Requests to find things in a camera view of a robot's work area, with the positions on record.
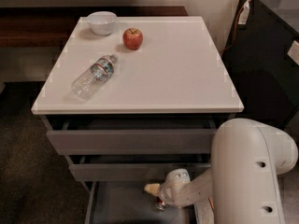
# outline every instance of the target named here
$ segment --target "white bowl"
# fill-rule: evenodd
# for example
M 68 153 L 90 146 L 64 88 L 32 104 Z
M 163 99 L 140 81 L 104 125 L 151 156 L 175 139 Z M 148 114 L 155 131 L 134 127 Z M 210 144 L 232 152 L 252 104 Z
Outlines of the white bowl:
M 110 35 L 117 16 L 109 11 L 98 11 L 87 17 L 87 22 L 97 35 Z

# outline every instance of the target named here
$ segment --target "white robotic arm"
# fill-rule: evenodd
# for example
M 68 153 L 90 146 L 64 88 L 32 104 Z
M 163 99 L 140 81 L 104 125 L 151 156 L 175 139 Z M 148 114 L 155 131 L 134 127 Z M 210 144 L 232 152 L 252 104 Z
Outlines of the white robotic arm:
M 211 155 L 211 168 L 193 181 L 186 170 L 177 169 L 162 185 L 145 190 L 177 207 L 213 196 L 218 224 L 285 223 L 277 175 L 298 160 L 297 146 L 286 133 L 250 119 L 232 119 L 217 130 Z

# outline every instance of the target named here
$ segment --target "white tabletop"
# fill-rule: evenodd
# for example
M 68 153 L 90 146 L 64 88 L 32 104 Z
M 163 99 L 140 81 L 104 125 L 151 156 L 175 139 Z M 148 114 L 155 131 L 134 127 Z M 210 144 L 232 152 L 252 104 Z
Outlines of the white tabletop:
M 122 43 L 130 27 L 142 31 L 136 51 Z M 87 101 L 71 83 L 101 56 L 119 56 L 116 71 Z M 34 114 L 232 113 L 243 110 L 201 17 L 118 18 L 109 36 L 93 34 L 81 18 L 54 65 Z

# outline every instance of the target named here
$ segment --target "plastic bottle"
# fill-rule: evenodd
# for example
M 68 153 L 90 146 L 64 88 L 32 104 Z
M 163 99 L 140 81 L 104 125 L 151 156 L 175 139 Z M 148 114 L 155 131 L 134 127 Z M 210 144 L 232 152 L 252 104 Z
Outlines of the plastic bottle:
M 115 54 L 102 56 L 72 83 L 73 92 L 83 99 L 92 97 L 112 77 L 117 61 L 118 56 Z

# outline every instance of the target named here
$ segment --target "apple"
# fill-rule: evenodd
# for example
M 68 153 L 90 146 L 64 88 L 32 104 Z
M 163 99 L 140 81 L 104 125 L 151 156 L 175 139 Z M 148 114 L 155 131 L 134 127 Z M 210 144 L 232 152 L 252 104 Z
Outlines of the apple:
M 129 28 L 124 31 L 122 40 L 124 46 L 128 49 L 139 49 L 143 41 L 143 35 L 139 29 Z

